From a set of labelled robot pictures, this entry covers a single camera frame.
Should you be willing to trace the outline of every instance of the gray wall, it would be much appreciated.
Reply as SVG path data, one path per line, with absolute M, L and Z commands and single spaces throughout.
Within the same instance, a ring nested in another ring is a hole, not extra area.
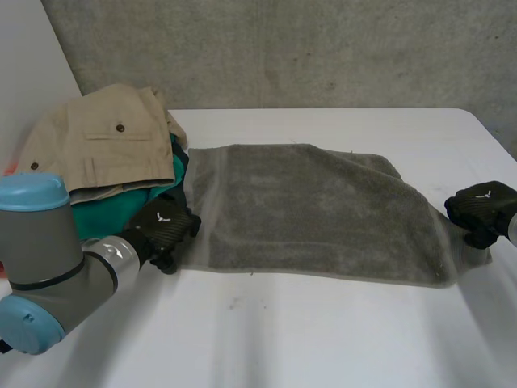
M 516 0 L 43 0 L 83 93 L 169 108 L 455 107 L 517 157 Z

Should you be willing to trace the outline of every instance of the concrete wall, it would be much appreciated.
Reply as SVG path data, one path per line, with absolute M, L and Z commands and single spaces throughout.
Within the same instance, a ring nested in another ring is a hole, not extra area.
M 515 0 L 44 0 L 83 93 L 169 108 L 455 107 L 517 156 Z
M 0 0 L 0 176 L 37 118 L 81 95 L 40 0 Z

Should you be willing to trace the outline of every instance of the white wall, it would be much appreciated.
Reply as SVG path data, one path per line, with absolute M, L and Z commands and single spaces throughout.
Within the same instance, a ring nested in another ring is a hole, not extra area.
M 44 111 L 80 95 L 40 0 L 0 0 L 0 172 Z

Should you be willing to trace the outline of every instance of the teal cloth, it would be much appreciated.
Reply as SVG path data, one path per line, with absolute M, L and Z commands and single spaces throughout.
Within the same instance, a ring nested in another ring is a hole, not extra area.
M 169 186 L 140 188 L 122 192 L 104 200 L 92 200 L 73 205 L 72 213 L 79 238 L 81 240 L 103 238 L 121 232 L 126 222 L 147 202 L 181 183 L 185 168 L 176 155 L 173 163 L 176 181 Z

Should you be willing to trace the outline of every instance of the light blue joint cap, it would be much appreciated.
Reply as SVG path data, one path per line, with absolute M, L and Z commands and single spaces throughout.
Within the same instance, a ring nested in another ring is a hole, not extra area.
M 60 208 L 69 201 L 59 175 L 39 172 L 0 178 L 0 210 L 39 212 Z
M 9 295 L 0 301 L 0 337 L 13 349 L 35 355 L 62 341 L 65 331 L 47 310 Z

